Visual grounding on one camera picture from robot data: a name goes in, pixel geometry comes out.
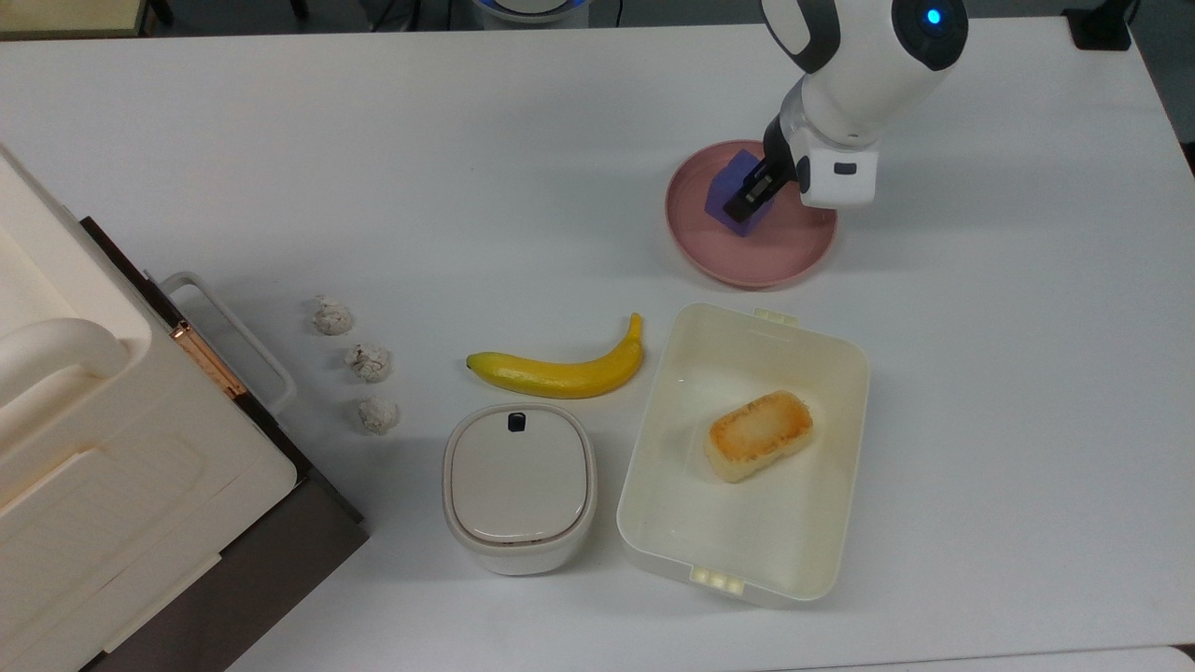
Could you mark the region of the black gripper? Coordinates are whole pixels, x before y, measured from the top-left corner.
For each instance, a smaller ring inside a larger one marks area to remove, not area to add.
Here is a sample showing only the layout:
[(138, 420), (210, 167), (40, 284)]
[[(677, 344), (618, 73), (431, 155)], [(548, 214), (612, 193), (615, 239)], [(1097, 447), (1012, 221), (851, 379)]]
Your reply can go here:
[(762, 146), (762, 161), (750, 165), (747, 161), (730, 161), (728, 165), (730, 177), (739, 178), (739, 190), (723, 204), (723, 213), (729, 216), (730, 222), (750, 221), (785, 184), (809, 187), (809, 158), (803, 149), (793, 149), (782, 130), (780, 115), (766, 128)]

